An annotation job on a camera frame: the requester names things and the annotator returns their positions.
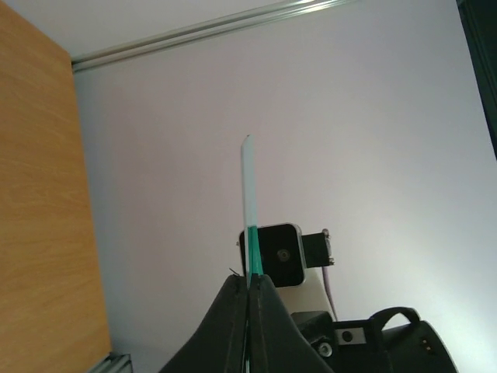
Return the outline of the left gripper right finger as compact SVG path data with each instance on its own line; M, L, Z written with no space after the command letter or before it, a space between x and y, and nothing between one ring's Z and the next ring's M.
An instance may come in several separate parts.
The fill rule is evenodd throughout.
M330 372L301 335L271 279L253 274L248 291L250 372Z

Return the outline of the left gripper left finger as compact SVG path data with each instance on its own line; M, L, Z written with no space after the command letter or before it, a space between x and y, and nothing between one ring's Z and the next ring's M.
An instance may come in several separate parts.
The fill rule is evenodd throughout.
M247 281L230 275L189 340L162 372L243 372L248 309Z

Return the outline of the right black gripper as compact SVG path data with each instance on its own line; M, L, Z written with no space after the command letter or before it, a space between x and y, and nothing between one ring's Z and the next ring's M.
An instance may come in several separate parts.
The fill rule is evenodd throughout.
M351 321L334 321L324 311L291 317L334 372L457 371L437 332L412 308L392 307Z

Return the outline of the teal VIP card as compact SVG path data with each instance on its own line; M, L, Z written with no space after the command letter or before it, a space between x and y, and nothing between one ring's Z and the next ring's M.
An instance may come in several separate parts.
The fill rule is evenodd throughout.
M252 275L263 274L259 248L257 206L255 192L255 148L254 137L248 135L241 146L242 203L244 220L245 269L248 284Z

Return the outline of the aluminium front rail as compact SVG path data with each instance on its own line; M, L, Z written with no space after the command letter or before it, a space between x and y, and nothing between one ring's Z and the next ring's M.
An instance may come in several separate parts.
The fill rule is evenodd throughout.
M88 373L133 373L133 365L129 354L110 353Z

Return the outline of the right aluminium frame post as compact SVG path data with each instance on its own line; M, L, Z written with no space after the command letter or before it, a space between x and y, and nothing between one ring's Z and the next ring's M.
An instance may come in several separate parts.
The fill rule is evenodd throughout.
M181 47L252 27L323 11L346 3L346 0L328 0L278 2L264 5L73 57L71 59L72 71L79 73L101 68L110 64L170 50L174 47Z

